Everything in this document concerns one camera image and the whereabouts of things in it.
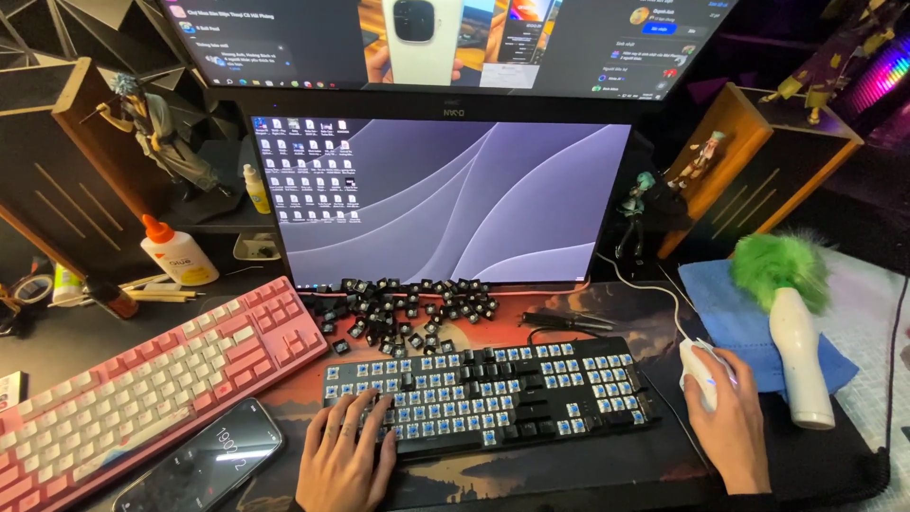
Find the figurine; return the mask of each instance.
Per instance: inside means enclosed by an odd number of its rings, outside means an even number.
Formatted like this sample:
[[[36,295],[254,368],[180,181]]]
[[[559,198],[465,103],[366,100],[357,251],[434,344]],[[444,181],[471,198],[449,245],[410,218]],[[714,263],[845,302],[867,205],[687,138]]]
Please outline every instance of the figurine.
[[[820,122],[819,110],[834,94],[850,57],[862,47],[866,56],[872,55],[885,41],[894,38],[894,26],[906,8],[898,0],[872,0],[852,6],[854,11],[814,55],[777,87],[777,92],[763,97],[767,103],[779,97],[787,99],[808,86],[805,107],[811,108],[809,124]]]
[[[619,211],[626,219],[629,220],[629,228],[622,235],[620,244],[616,246],[616,259],[622,258],[622,248],[626,241],[632,235],[632,230],[638,231],[638,243],[635,244],[635,257],[641,258],[644,250],[644,226],[642,225],[642,213],[644,213],[644,201],[642,195],[654,186],[656,181],[650,172],[643,172],[638,175],[636,185],[629,190],[629,196],[620,204]]]
[[[96,109],[108,123],[129,133],[136,130],[136,140],[147,157],[184,189],[183,201],[196,197],[199,190],[217,189],[232,197],[234,192],[218,181],[212,166],[189,148],[174,127],[170,107],[158,95],[147,94],[136,79],[125,73],[111,78],[110,86],[120,96],[121,118],[111,115],[110,106],[102,103]]]
[[[679,176],[668,183],[670,188],[685,189],[690,183],[697,180],[698,177],[708,169],[708,164],[710,164],[711,159],[714,158],[714,151],[724,137],[726,136],[722,132],[715,131],[711,134],[711,138],[701,146],[692,144],[689,149],[693,151],[698,149],[698,156],[689,162],[689,165],[685,166],[685,169],[682,170]]]

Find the computer mouse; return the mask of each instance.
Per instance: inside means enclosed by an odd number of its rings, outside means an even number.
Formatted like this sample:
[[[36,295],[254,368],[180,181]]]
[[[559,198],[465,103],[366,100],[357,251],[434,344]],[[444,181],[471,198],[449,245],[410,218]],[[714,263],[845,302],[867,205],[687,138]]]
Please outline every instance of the computer mouse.
[[[736,386],[738,384],[736,383],[733,369],[729,364],[727,364],[724,359],[714,354],[714,347],[708,343],[705,343],[701,338],[696,338],[695,341],[685,339],[682,341],[682,343],[680,343],[680,358],[682,359],[682,375],[680,376],[680,387],[685,391],[686,374],[695,377],[695,381],[698,383],[699,387],[702,388],[702,405],[706,411],[712,413],[714,409],[717,408],[716,383],[711,377],[711,371],[708,370],[708,367],[705,366],[704,363],[702,363],[702,360],[693,353],[693,347],[704,349],[714,359],[719,361],[721,365],[723,365],[723,368],[726,369],[727,376],[730,378],[730,382],[733,383],[733,386]]]

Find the desktop wallpaper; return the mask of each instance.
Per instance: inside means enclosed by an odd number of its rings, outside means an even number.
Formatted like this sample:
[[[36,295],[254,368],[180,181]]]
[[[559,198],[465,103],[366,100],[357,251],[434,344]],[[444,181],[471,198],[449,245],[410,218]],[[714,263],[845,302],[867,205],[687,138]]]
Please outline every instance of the desktop wallpaper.
[[[266,127],[273,118],[258,119]],[[345,172],[357,190],[344,194],[356,194],[357,201],[326,206],[330,218],[304,212],[301,221],[287,215],[279,223],[295,284],[303,286],[347,277],[582,280],[630,131],[621,125],[313,121],[348,129],[341,135],[349,147],[343,158],[353,169]],[[313,172],[326,172],[326,160],[339,153],[339,135],[322,133],[300,138],[334,138],[336,149],[308,157],[302,169],[267,164],[266,176],[280,176],[284,184],[286,176],[305,173],[311,182]],[[267,129],[257,129],[260,151],[270,138]],[[320,160],[319,169],[313,160]],[[287,204],[283,187],[270,191],[273,199],[283,192]],[[319,205],[300,208],[319,211]]]

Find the monitor screen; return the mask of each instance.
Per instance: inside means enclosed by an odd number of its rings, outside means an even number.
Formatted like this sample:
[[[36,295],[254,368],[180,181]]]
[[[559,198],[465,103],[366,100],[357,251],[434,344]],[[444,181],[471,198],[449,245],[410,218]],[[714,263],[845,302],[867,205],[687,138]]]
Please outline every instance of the monitor screen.
[[[582,282],[627,125],[252,118],[301,290]]]
[[[736,0],[162,0],[210,86],[660,100]]]

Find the phone screen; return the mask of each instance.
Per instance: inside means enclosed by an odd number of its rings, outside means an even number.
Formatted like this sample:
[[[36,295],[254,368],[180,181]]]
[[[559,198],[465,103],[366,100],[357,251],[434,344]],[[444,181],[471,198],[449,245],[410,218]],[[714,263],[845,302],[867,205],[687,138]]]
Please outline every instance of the phone screen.
[[[114,510],[206,510],[275,453],[281,442],[281,433],[262,405],[248,398],[124,491]]]
[[[530,64],[553,0],[511,0],[500,44],[500,62]]]

